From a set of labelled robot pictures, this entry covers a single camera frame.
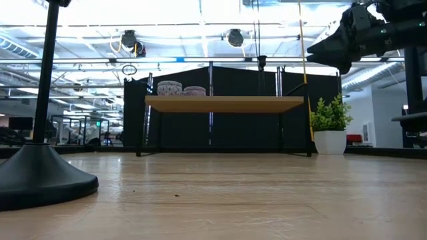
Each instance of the desk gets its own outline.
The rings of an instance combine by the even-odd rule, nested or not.
[[[226,96],[145,96],[145,103],[159,111],[157,148],[161,152],[161,122],[163,113],[277,113],[278,149],[283,149],[283,113],[303,105],[305,97],[226,97]],[[310,121],[306,119],[307,128]],[[311,156],[310,143],[306,146]],[[141,146],[137,147],[141,155]]]

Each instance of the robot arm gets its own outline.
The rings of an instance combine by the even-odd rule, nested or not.
[[[386,22],[375,18],[368,7],[376,5]],[[308,61],[336,67],[346,74],[352,62],[363,56],[405,47],[427,45],[427,0],[372,0],[354,3],[343,12],[338,30],[307,49]]]

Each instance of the ceiling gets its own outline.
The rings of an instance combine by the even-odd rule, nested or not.
[[[155,57],[256,57],[254,33],[260,33],[260,53],[268,57],[302,56],[300,34],[300,14],[297,1],[259,0],[252,9],[250,0],[73,0],[59,13],[56,59],[111,59],[130,58],[132,54],[119,48],[119,36],[125,30],[136,30],[137,38],[147,50],[147,59]],[[351,0],[303,1],[302,22],[304,51],[313,43],[323,39],[334,29],[333,21],[341,18]],[[0,57],[23,59],[1,48],[1,37],[6,37],[22,46],[38,58],[43,52],[45,25],[47,18],[45,0],[15,0],[0,3]],[[254,20],[260,30],[254,27]],[[245,37],[242,48],[232,47],[226,37],[230,29],[240,29]],[[120,109],[125,75],[121,72],[124,63],[93,64],[76,61],[71,64],[55,64],[52,76],[54,96],[86,96],[86,99],[62,99],[54,102],[69,107],[70,103],[83,102],[98,109]],[[200,63],[167,63],[152,61],[135,63],[136,79],[183,71],[206,66]],[[284,63],[269,63],[267,71],[275,71]],[[226,67],[249,67],[252,63],[215,63]],[[288,71],[301,72],[300,61],[289,64]],[[374,67],[359,64],[358,67]],[[308,67],[308,73],[335,75],[336,69],[325,66]],[[35,96],[39,78],[38,64],[20,62],[0,64],[0,85],[23,86],[12,90],[2,89],[2,95]],[[90,88],[75,91],[64,86],[114,85],[115,88]],[[110,101],[91,96],[111,96]]]

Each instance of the shelf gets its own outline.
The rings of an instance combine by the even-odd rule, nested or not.
[[[146,96],[164,113],[283,113],[304,103],[303,97]]]

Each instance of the yellow pole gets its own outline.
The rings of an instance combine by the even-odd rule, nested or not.
[[[304,70],[304,84],[307,84],[306,50],[304,48],[304,33],[302,31],[302,8],[301,8],[301,0],[298,0],[298,9],[300,10],[300,35],[301,35],[302,68]],[[310,112],[312,111],[312,108],[310,107],[310,102],[308,102],[308,111],[309,111],[309,115],[310,115]],[[314,136],[313,136],[313,128],[312,127],[310,127],[310,134],[312,136],[312,141],[313,141]]]

